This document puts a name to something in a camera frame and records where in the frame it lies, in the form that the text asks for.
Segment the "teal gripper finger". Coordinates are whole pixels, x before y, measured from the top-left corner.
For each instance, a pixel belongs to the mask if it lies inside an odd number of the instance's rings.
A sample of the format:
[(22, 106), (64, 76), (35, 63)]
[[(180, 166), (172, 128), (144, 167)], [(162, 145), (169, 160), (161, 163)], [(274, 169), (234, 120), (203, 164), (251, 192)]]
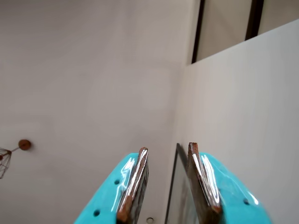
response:
[(125, 156), (81, 211), (76, 224), (136, 224), (149, 177), (148, 149)]
[(270, 224), (266, 209), (219, 160), (190, 142), (186, 173), (201, 224)]

